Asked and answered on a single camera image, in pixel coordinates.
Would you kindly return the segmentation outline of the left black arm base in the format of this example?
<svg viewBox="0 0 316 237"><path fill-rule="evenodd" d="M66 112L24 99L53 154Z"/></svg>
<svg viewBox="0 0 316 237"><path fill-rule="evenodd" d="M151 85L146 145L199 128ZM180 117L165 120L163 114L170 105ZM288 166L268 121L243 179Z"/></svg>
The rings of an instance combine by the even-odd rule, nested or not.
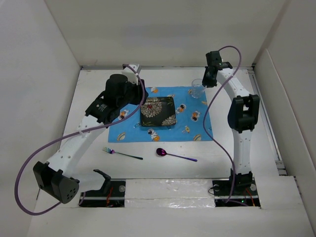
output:
<svg viewBox="0 0 316 237"><path fill-rule="evenodd" d="M99 169L84 180L83 191L79 198L79 207L119 208L125 206L125 179L112 179Z"/></svg>

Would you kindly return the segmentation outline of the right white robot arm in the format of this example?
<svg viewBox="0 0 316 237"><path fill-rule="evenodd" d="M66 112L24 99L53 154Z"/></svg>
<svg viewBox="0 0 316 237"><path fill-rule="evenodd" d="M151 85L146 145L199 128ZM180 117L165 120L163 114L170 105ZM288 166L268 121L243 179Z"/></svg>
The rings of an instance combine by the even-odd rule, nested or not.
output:
<svg viewBox="0 0 316 237"><path fill-rule="evenodd" d="M231 197L242 193L253 181L250 142L258 122L260 98L242 85L236 77L238 68L234 70L229 62L222 61L219 50L207 53L206 61L202 85L213 88L220 83L217 94L225 90L231 100L227 119L234 139L234 154L229 156L232 167L229 180L215 192L219 196Z"/></svg>

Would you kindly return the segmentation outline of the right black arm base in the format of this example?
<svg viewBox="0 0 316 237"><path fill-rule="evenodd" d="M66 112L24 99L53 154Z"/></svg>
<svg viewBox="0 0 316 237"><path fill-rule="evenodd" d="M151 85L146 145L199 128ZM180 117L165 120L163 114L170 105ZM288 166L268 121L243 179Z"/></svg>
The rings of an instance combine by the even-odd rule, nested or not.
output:
<svg viewBox="0 0 316 237"><path fill-rule="evenodd" d="M260 207L259 195L255 179L245 187L236 187L231 194L230 200L226 202L230 195L231 185L229 180L215 179L208 193L214 197L215 207Z"/></svg>

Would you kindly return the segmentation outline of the black floral square plate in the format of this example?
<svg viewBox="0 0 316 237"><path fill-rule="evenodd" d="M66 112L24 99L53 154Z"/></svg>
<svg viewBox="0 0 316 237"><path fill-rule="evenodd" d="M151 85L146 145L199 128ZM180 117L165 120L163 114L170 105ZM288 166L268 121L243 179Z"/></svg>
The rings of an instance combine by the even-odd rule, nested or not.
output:
<svg viewBox="0 0 316 237"><path fill-rule="evenodd" d="M148 97L140 107L140 125L143 127L164 127L175 124L173 97Z"/></svg>

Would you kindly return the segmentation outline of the purple iridescent spoon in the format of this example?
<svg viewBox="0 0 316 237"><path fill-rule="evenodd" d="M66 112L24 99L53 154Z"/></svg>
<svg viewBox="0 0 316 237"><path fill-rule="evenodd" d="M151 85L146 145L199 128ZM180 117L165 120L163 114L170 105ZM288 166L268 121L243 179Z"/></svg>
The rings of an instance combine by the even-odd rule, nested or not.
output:
<svg viewBox="0 0 316 237"><path fill-rule="evenodd" d="M193 161L193 162L197 162L198 160L195 159L195 158L187 158L187 157L184 157L184 156L179 156L179 155L175 155L175 154L171 154L171 153L168 153L165 149L163 148L157 148L156 149L156 154L160 157L164 157L164 156L173 156L173 157L177 157L177 158L183 158L183 159L186 159L186 160L190 160L190 161Z"/></svg>

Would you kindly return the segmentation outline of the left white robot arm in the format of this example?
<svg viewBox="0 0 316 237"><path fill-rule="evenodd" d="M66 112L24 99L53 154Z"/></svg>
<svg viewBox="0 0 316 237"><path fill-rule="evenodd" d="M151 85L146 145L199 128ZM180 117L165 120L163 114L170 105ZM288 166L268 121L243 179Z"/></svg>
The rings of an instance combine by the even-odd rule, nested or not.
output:
<svg viewBox="0 0 316 237"><path fill-rule="evenodd" d="M88 174L76 174L79 160L128 104L140 107L148 93L144 81L136 72L113 74L105 90L86 109L77 131L65 136L66 142L46 162L38 161L33 172L41 190L62 204L69 203L78 192L94 190L104 196L110 191L111 177L99 169Z"/></svg>

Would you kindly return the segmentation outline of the iridescent fork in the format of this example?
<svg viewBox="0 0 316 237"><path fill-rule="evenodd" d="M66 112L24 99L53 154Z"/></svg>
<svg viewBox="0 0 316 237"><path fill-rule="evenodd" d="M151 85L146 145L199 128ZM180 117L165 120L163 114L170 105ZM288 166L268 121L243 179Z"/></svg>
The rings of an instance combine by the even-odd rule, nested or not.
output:
<svg viewBox="0 0 316 237"><path fill-rule="evenodd" d="M128 155L128 154L124 154L124 153L120 153L120 152L117 152L113 149L110 149L110 148L107 148L107 147L104 147L102 149L102 151L106 152L106 153L109 153L109 154L119 154L119 155L122 155L122 156L127 156L127 157L131 157L131 158L135 158L135 159L139 159L139 160L143 160L142 157L137 157L137 156L133 156L133 155Z"/></svg>

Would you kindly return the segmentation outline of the clear plastic cup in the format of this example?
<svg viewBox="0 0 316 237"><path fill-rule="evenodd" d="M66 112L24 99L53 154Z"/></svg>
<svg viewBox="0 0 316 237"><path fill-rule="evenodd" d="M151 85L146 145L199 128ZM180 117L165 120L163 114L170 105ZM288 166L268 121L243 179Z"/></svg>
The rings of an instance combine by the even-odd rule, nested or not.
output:
<svg viewBox="0 0 316 237"><path fill-rule="evenodd" d="M200 98L203 95L205 89L206 86L203 85L202 79L195 79L191 84L191 96L193 98Z"/></svg>

